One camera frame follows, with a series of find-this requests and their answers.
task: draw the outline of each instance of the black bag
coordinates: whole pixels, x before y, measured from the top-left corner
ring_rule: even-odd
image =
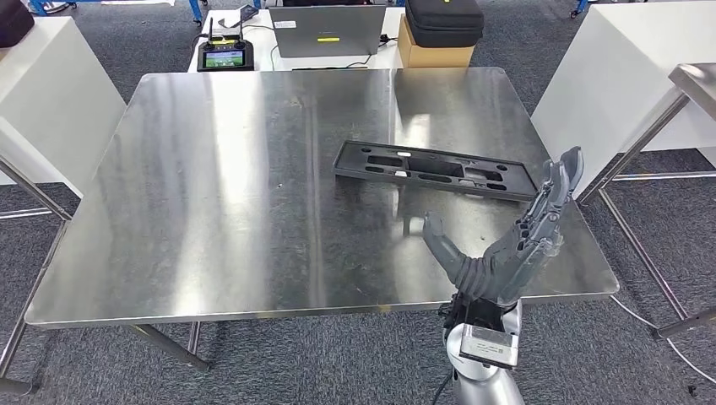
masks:
[[[15,46],[35,25],[20,0],[0,0],[0,48]]]
[[[406,0],[405,12],[415,44],[424,48],[473,46],[485,27],[475,0]]]

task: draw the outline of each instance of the stainless steel table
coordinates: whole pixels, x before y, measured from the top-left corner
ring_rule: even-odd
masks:
[[[41,327],[437,308],[454,292],[420,235],[431,210],[473,256],[517,202],[335,178],[345,139],[548,158],[499,68],[150,74],[25,317]],[[580,212],[527,302],[619,286]]]

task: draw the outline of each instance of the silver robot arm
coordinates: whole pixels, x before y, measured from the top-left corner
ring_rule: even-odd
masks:
[[[459,403],[524,404],[508,372],[518,359],[519,299],[558,253],[562,242],[559,219],[583,171],[579,147],[568,150],[557,162],[546,161],[537,197],[483,257],[465,255],[445,235],[442,221],[426,215],[423,239],[458,289],[447,310],[442,309],[445,346],[453,369],[441,389],[453,380]]]

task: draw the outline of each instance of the yellow sticker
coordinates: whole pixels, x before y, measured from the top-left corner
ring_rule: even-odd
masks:
[[[236,40],[212,40],[211,45],[229,45],[236,42]]]

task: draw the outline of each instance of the controller screen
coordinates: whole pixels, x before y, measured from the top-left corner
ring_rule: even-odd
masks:
[[[244,66],[244,51],[207,53],[204,64],[207,68],[230,68],[234,66]]]

